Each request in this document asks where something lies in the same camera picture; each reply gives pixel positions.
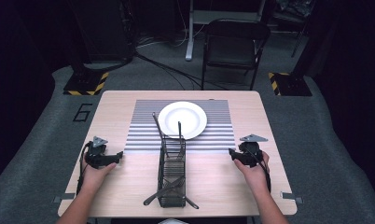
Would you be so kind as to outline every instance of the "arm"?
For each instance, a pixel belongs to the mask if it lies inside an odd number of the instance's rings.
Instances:
[[[269,156],[265,152],[263,152],[263,159],[263,162],[266,162],[266,164],[269,162]],[[251,189],[255,200],[257,201],[257,207],[259,209],[260,218],[263,224],[288,223],[286,217],[282,214],[280,208],[275,203],[274,199],[269,193],[269,190],[267,189],[266,176],[263,169],[260,166],[249,168],[238,160],[234,160],[234,163],[243,173],[245,181]]]
[[[103,169],[95,169],[83,160],[84,181],[82,189],[57,221],[63,223],[87,223],[91,203],[100,186],[103,184],[105,176],[116,167],[111,163]]]

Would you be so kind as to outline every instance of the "hand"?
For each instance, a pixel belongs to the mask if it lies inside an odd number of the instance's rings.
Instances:
[[[269,163],[269,155],[262,151],[263,161],[261,162],[264,167],[267,167],[266,164]],[[267,188],[266,175],[263,171],[263,168],[260,165],[254,166],[252,168],[245,166],[239,160],[234,160],[237,168],[243,173],[246,183],[249,185],[250,189],[255,193],[256,191],[266,190]]]
[[[96,193],[98,191],[100,186],[103,184],[106,175],[116,167],[116,164],[113,162],[102,169],[95,169],[88,165],[85,159],[83,159],[82,165],[84,168],[82,190],[91,193]]]

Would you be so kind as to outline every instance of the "placemat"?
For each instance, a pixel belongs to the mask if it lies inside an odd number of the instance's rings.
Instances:
[[[207,125],[197,137],[187,140],[189,150],[228,150],[235,148],[227,100],[182,100],[200,106],[207,115]],[[124,150],[160,150],[161,141],[152,113],[175,100],[137,100]]]

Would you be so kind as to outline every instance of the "white plate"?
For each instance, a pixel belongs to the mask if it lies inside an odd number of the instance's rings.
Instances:
[[[178,121],[185,139],[194,138],[207,125],[207,116],[201,107],[190,102],[175,102],[165,106],[159,113],[161,130],[170,137],[178,137]]]

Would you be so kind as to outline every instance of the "table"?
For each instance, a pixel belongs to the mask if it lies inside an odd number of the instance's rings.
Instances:
[[[217,19],[236,19],[246,21],[260,21],[266,0],[260,0],[258,12],[233,12],[233,11],[210,11],[195,10],[193,1],[190,0],[189,23],[188,23],[188,42],[186,61],[191,61],[193,52],[193,24],[208,24],[210,21]]]
[[[285,215],[294,215],[294,201],[283,199],[280,191],[291,192],[285,169],[274,141],[260,96],[255,91],[106,91],[92,120],[85,143],[93,136],[108,141],[107,154],[115,155],[126,146],[126,139],[137,100],[227,100],[235,146],[240,137],[256,134],[269,139],[260,148],[270,155],[271,196]],[[159,151],[124,151],[120,164],[105,179],[90,210],[91,217],[249,217],[257,216],[257,204],[243,175],[224,151],[189,152],[186,155],[187,196],[200,209],[190,205],[162,208],[157,200],[143,201],[157,191]],[[75,193],[79,162],[65,193]],[[62,200],[62,215],[72,200]]]

